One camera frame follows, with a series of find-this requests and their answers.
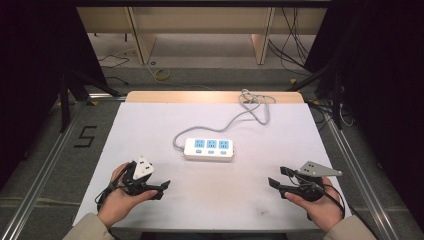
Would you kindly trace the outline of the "person's left hand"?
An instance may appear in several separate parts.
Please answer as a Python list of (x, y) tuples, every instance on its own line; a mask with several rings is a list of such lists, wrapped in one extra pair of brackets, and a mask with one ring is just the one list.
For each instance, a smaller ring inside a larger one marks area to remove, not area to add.
[(97, 216), (106, 228), (111, 228), (123, 220), (138, 204), (153, 198), (156, 190), (149, 190), (140, 195), (130, 196), (121, 188), (113, 190), (98, 210)]

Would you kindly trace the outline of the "black metal stand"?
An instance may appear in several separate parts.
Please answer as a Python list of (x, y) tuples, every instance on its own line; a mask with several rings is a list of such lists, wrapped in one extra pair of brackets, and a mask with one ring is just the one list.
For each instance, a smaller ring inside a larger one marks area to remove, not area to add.
[(101, 91), (108, 93), (109, 95), (114, 97), (121, 96), (118, 91), (110, 88), (107, 85), (105, 79), (103, 79), (102, 81), (96, 80), (94, 77), (91, 77), (86, 73), (76, 70), (70, 70), (65, 72), (59, 79), (59, 96), (62, 116), (60, 130), (61, 133), (63, 133), (67, 129), (71, 121), (69, 94), (72, 94), (77, 101), (87, 101), (89, 99), (89, 93), (85, 88), (86, 85), (93, 85), (97, 89), (100, 89)]
[(308, 86), (314, 81), (319, 80), (318, 87), (315, 90), (315, 95), (318, 99), (328, 98), (332, 96), (332, 119), (339, 130), (342, 129), (340, 117), (341, 104), (341, 72), (339, 64), (336, 60), (331, 60), (325, 67), (305, 80), (297, 83), (290, 88), (289, 92), (296, 92)]

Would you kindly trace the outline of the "white power strip blue sockets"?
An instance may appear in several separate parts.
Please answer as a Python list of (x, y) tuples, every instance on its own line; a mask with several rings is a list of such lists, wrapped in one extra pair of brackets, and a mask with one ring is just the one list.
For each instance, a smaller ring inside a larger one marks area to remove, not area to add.
[(183, 156), (192, 161), (230, 162), (235, 156), (232, 140), (188, 138)]

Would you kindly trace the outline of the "person's right hand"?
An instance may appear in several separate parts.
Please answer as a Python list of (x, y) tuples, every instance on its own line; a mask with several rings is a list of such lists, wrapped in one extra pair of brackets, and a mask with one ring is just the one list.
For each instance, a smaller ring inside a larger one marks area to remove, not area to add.
[(323, 177), (322, 180), (327, 195), (324, 195), (315, 202), (306, 201), (302, 197), (292, 193), (286, 193), (285, 197), (290, 202), (303, 208), (313, 223), (323, 232), (326, 232), (332, 224), (344, 219), (344, 216), (342, 210), (339, 208), (340, 197), (338, 192), (334, 189), (329, 178)]

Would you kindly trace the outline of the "yellow tape roll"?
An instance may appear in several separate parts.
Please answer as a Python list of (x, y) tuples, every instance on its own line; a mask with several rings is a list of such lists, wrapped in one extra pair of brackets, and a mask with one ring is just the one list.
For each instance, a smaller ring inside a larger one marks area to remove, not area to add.
[(169, 69), (159, 69), (154, 72), (154, 77), (157, 81), (166, 81), (171, 76), (171, 71)]

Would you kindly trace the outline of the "dark curtain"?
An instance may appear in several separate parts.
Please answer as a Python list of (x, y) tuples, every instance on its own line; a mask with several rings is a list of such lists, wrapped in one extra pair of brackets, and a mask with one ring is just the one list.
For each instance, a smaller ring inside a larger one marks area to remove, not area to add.
[(106, 82), (77, 9), (54, 0), (0, 0), (0, 189), (56, 102), (62, 79)]
[(343, 50), (343, 99), (424, 232), (424, 0), (329, 0), (307, 60), (315, 72)]

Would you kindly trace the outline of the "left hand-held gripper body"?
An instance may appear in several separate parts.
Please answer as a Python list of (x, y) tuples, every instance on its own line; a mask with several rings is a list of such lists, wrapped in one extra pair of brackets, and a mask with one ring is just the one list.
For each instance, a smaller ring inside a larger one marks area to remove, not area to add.
[(128, 195), (135, 196), (148, 190), (155, 190), (155, 186), (147, 184), (153, 172), (154, 167), (144, 157), (132, 161), (127, 165), (122, 178), (124, 191)]

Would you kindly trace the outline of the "white table mat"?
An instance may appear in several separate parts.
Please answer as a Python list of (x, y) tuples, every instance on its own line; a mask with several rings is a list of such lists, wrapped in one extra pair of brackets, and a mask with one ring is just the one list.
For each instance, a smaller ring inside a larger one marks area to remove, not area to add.
[[(235, 156), (189, 161), (178, 148), (190, 137), (230, 139)], [(282, 199), (268, 178), (287, 185), (281, 166), (330, 163), (304, 103), (271, 104), (254, 114), (239, 104), (123, 103), (77, 215), (95, 212), (112, 171), (139, 157), (155, 169), (150, 184), (171, 183), (161, 200), (138, 205), (118, 225), (155, 232), (312, 230), (305, 211)]]

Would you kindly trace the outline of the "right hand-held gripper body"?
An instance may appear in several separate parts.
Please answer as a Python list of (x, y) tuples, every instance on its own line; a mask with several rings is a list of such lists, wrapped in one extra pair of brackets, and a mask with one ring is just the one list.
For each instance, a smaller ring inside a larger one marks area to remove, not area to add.
[(299, 170), (288, 170), (288, 176), (295, 177), (297, 180), (297, 185), (290, 192), (309, 202), (314, 202), (324, 195), (323, 177), (342, 175), (341, 170), (308, 161)]

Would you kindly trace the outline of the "beige wooden desk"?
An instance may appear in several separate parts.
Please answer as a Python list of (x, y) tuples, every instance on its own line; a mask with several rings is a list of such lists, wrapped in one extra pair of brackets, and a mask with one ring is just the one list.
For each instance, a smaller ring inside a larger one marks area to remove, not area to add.
[(128, 33), (141, 63), (148, 62), (158, 34), (249, 34), (256, 62), (265, 63), (269, 36), (319, 32), (326, 10), (300, 7), (79, 7), (88, 33)]

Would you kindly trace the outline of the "aluminium floor rail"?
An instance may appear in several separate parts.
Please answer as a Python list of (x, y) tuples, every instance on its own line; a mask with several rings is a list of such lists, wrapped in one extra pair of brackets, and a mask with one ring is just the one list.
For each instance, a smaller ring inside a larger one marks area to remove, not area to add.
[(325, 113), (324, 117), (327, 120), (327, 125), (343, 154), (346, 164), (355, 179), (365, 203), (367, 204), (368, 210), (382, 235), (382, 239), (400, 240), (398, 233), (394, 229), (391, 218), (386, 213), (382, 203), (378, 199), (377, 194), (367, 179), (364, 170), (361, 168), (344, 133), (338, 129), (337, 125), (330, 118), (328, 113)]
[(17, 210), (12, 215), (4, 233), (0, 236), (1, 240), (17, 240), (19, 238), (19, 235), (28, 221), (40, 194), (42, 193), (55, 165), (60, 158), (60, 155), (63, 152), (63, 149), (75, 127), (76, 121), (85, 106), (85, 102), (76, 102), (73, 106), (70, 123), (56, 138), (54, 145), (43, 162), (43, 165), (37, 172), (37, 175), (30, 185), (27, 193), (17, 205)]

